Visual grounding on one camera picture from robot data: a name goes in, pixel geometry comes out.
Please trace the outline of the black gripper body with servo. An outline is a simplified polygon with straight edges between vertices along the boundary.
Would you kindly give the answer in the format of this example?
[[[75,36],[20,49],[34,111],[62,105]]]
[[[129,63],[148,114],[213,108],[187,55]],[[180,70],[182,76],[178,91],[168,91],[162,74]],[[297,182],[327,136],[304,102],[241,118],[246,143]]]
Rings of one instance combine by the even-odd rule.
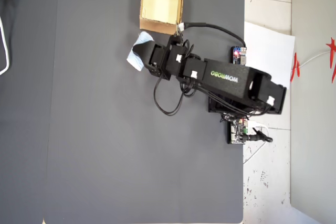
[[[182,35],[171,35],[166,46],[156,43],[150,63],[143,64],[153,76],[162,75],[166,80],[175,76],[178,81],[183,81],[182,61],[186,52],[187,47],[183,45]]]

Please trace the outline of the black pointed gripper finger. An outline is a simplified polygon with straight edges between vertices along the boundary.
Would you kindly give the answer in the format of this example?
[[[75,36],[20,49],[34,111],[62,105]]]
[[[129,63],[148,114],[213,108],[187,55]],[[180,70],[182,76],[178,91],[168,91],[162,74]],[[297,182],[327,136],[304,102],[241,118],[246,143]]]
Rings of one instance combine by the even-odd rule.
[[[147,41],[133,46],[133,53],[138,56],[143,63],[150,63],[152,55],[155,51],[156,43],[154,41]]]

